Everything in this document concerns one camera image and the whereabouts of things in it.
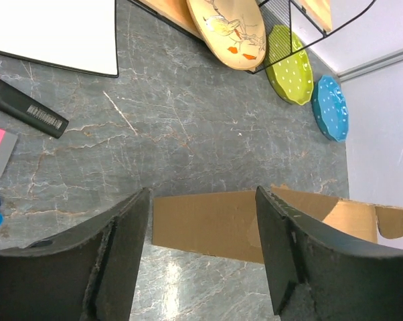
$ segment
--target brown box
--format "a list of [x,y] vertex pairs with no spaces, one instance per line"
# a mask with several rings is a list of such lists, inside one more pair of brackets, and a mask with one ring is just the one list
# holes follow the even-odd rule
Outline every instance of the brown box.
[[[272,187],[288,204],[352,236],[403,237],[403,209]],[[153,244],[263,263],[255,191],[154,199]]]

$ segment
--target oval plate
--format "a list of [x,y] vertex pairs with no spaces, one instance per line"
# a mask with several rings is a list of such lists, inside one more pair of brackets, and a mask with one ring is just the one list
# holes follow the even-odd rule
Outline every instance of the oval plate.
[[187,0],[208,47],[228,67],[252,70],[266,54],[266,30],[254,0]]
[[321,132],[330,140],[344,142],[349,132],[349,112],[334,78],[322,76],[316,83],[311,103]]
[[[291,52],[289,32],[285,25],[273,27],[268,36],[268,55],[264,62],[266,66]],[[302,47],[300,39],[293,33],[293,50]],[[272,87],[283,100],[301,106],[310,101],[313,93],[313,72],[305,50],[267,67],[266,73]]]

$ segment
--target blue plate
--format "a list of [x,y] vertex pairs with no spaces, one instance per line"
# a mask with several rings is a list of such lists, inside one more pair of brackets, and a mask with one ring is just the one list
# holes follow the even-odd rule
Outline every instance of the blue plate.
[[349,113],[339,84],[331,76],[322,76],[311,98],[317,126],[330,140],[344,142],[349,131]]

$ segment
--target gray table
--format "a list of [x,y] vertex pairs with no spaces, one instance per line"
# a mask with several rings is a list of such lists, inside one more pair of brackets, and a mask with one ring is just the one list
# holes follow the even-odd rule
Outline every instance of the gray table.
[[[0,56],[1,79],[70,120],[55,140],[0,113],[0,127],[19,135],[0,180],[0,249],[63,231],[141,187],[162,196],[274,183],[347,196],[345,145],[323,137],[310,105],[283,102],[264,72],[223,66],[125,0],[117,36],[118,79]],[[329,73],[314,57],[312,66],[316,78]],[[262,265],[162,249],[150,236],[132,320],[271,318]]]

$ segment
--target white wall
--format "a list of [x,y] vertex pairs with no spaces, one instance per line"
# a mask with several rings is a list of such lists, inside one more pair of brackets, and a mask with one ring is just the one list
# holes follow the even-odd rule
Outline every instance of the white wall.
[[[350,198],[403,207],[403,62],[342,84]],[[379,239],[403,248],[403,238]]]
[[[360,13],[371,0],[331,0],[333,28]],[[293,10],[293,30],[305,43],[320,33]],[[336,73],[403,49],[403,0],[377,0],[358,20],[312,47]]]

